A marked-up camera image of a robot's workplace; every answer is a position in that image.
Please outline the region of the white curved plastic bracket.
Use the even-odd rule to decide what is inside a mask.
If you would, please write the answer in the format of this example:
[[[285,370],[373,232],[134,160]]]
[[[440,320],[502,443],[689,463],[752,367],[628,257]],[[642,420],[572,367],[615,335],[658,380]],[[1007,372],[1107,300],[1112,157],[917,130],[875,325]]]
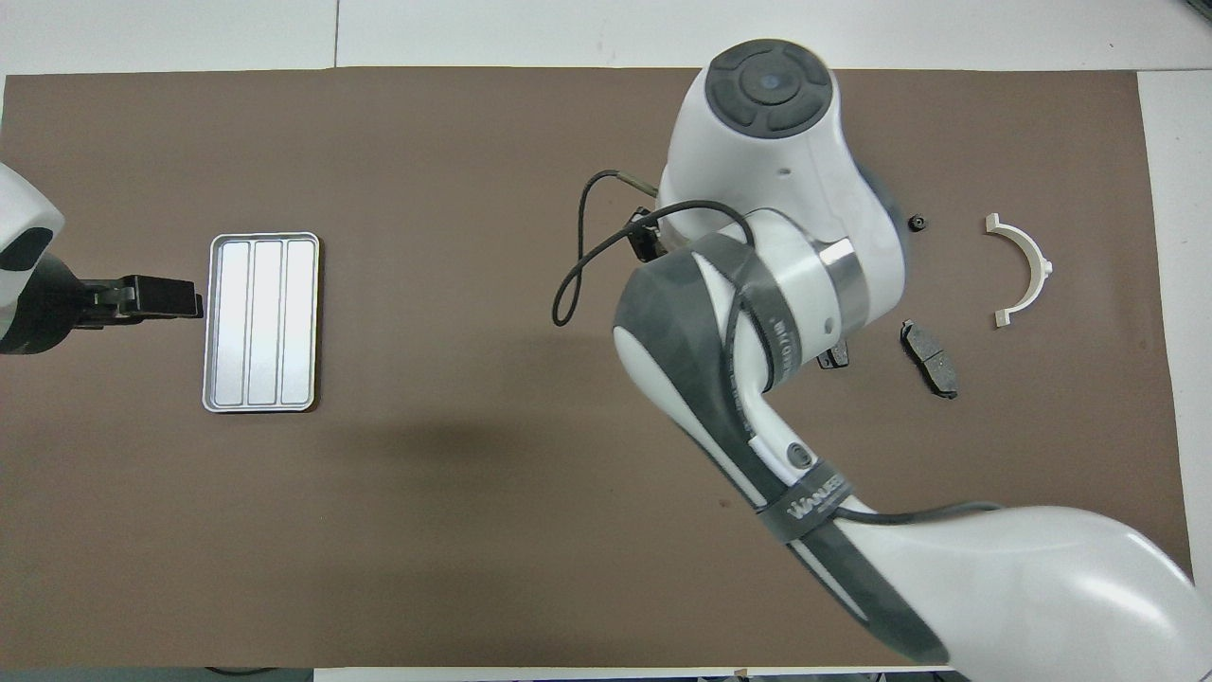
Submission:
[[[1034,305],[1039,296],[1044,292],[1044,285],[1051,277],[1052,273],[1054,273],[1054,264],[1044,256],[1042,248],[1029,233],[1012,224],[1006,224],[1006,222],[1001,220],[1001,216],[997,212],[987,214],[984,233],[1007,239],[1014,243],[1017,250],[1025,256],[1027,269],[1029,269],[1025,293],[1019,297],[1014,305],[999,308],[999,310],[994,311],[995,328],[1004,329],[1013,322],[1014,315]]]

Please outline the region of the brown table mat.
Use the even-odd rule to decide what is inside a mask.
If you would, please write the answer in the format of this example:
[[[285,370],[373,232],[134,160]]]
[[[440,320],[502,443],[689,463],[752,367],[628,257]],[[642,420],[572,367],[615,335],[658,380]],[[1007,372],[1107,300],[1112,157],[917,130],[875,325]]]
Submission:
[[[0,161],[80,277],[205,285],[222,233],[322,242],[319,399],[201,405],[206,325],[0,355],[0,680],[25,667],[897,665],[611,336],[635,267],[573,262],[581,187],[664,165],[684,69],[8,78]],[[901,306],[772,392],[894,511],[1063,505],[1191,567],[1137,78],[844,71],[848,147],[909,213]],[[1034,305],[1025,256],[1054,264]],[[957,399],[901,346],[939,338]]]

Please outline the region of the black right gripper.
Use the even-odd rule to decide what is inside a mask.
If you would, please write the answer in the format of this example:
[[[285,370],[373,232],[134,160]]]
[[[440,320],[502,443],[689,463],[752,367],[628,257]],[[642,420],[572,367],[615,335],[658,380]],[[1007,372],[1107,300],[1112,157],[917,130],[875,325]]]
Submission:
[[[647,207],[638,206],[628,220],[628,243],[640,263],[648,263],[667,256],[669,250],[662,241],[659,220],[650,220]]]

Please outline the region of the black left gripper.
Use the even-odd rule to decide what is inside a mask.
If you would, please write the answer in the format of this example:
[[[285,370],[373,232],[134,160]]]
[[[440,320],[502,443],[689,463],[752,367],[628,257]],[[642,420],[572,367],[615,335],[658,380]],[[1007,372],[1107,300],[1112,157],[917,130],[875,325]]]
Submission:
[[[34,267],[17,299],[15,319],[0,336],[0,354],[51,350],[73,329],[103,329],[121,323],[118,303],[96,296],[122,290],[121,314],[133,319],[204,319],[202,296],[195,283],[175,277],[128,275],[118,279],[75,277],[56,256]]]

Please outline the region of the long curved dark brake pad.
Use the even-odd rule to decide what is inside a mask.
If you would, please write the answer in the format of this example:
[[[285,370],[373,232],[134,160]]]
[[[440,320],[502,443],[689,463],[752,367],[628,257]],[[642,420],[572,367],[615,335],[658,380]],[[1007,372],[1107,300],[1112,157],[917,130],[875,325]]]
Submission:
[[[901,346],[931,392],[939,399],[957,399],[957,372],[942,342],[921,323],[907,319],[901,327]]]

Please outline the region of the silver metal tray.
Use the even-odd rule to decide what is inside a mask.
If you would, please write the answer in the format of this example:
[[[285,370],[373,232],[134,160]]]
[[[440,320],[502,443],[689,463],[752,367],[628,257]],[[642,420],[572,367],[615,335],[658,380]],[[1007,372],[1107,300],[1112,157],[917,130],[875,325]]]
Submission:
[[[322,242],[314,233],[228,233],[208,246],[201,405],[305,413],[318,401]]]

